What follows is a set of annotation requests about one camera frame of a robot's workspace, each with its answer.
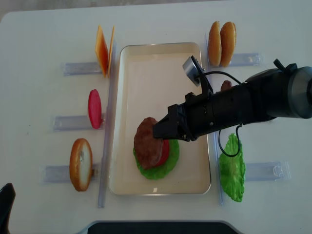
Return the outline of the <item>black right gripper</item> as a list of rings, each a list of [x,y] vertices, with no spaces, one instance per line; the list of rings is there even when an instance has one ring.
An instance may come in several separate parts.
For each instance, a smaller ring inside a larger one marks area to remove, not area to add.
[[[153,137],[195,141],[200,136],[251,122],[251,95],[246,84],[168,107],[168,114],[153,125]]]

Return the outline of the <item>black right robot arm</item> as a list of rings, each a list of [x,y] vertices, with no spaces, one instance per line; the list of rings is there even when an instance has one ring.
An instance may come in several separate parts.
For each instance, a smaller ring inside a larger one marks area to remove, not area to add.
[[[258,73],[228,90],[214,92],[198,61],[183,64],[187,77],[202,89],[188,93],[183,104],[168,107],[168,114],[153,127],[155,138],[194,141],[235,125],[265,122],[277,117],[312,116],[312,69],[296,64]]]

